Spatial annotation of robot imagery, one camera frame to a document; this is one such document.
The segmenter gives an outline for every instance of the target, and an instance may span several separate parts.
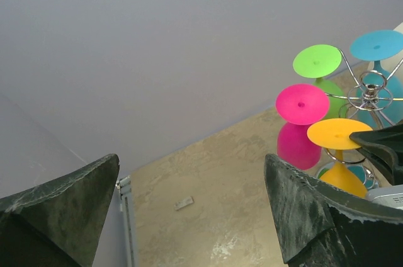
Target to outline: black object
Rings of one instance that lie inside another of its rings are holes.
[[[352,133],[366,157],[392,185],[403,184],[403,124],[369,132]]]
[[[266,188],[291,267],[403,266],[403,211],[371,203],[266,156]]]
[[[0,266],[92,266],[118,173],[111,154],[0,199]]]

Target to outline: chrome wire stand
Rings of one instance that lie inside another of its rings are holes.
[[[385,77],[381,72],[378,72],[376,70],[367,70],[364,71],[359,77],[356,77],[354,74],[349,62],[347,61],[347,58],[343,51],[339,49],[341,56],[343,57],[344,62],[347,65],[347,68],[353,77],[356,86],[351,88],[347,96],[338,96],[338,95],[333,95],[326,93],[329,97],[333,98],[339,98],[339,99],[345,99],[348,102],[343,105],[340,110],[339,110],[339,117],[343,118],[353,118],[360,110],[361,111],[367,111],[371,114],[371,117],[373,118],[373,121],[377,124],[377,127],[379,129],[384,128],[382,124],[382,120],[384,119],[386,122],[388,122],[391,125],[395,125],[391,119],[388,118],[388,116],[382,111],[386,108],[388,108],[393,101],[403,101],[403,98],[394,98],[393,94],[389,89],[387,88],[387,83],[389,79],[396,73],[396,71],[399,69],[399,67],[403,64],[403,59],[399,61],[399,63],[394,67],[393,71],[390,73],[388,77]],[[375,74],[378,75],[382,78],[382,85],[378,84],[366,84],[364,82],[364,78],[369,75],[369,74]],[[354,97],[353,92],[357,91],[358,89],[361,90],[361,96],[360,97]],[[384,90],[387,92],[389,95],[388,97],[380,97],[379,92],[381,90]],[[385,106],[379,107],[378,104],[380,101],[388,101]]]

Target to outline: beige floor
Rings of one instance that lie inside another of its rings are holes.
[[[354,85],[348,72],[336,80]],[[272,108],[135,171],[140,267],[284,266],[263,180],[283,124]]]

